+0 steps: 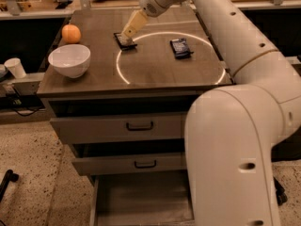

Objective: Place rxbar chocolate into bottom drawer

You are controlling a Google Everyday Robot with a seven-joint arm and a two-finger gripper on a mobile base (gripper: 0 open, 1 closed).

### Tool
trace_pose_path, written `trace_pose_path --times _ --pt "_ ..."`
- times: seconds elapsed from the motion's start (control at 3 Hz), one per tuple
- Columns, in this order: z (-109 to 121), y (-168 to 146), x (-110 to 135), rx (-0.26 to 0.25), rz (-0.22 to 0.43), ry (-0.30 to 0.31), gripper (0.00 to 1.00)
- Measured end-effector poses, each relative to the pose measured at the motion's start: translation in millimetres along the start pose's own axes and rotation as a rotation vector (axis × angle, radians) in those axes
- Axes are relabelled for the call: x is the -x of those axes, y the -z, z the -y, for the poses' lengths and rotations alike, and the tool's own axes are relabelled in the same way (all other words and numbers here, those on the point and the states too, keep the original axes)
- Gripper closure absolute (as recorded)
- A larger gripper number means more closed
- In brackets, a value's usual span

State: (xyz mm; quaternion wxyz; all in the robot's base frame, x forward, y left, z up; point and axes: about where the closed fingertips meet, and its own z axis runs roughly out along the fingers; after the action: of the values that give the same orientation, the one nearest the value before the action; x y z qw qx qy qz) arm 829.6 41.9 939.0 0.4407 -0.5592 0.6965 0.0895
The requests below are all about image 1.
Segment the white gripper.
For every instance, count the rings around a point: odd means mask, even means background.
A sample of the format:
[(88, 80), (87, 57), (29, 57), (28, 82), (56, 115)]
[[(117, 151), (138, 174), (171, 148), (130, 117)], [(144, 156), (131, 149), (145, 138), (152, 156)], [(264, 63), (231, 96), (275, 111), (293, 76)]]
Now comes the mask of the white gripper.
[(135, 10), (121, 32), (121, 44), (128, 45), (132, 37), (148, 22), (149, 17), (158, 17), (172, 5), (185, 0), (139, 0), (141, 9)]

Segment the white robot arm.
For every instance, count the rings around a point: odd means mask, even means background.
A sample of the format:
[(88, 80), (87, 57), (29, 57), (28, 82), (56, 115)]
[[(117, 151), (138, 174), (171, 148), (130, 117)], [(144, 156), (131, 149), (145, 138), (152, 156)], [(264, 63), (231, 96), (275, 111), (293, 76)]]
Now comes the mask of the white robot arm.
[[(139, 0), (124, 27), (185, 0)], [(301, 78), (230, 0), (191, 0), (234, 83), (204, 92), (185, 120), (184, 145), (196, 226), (280, 226), (271, 150), (301, 123)]]

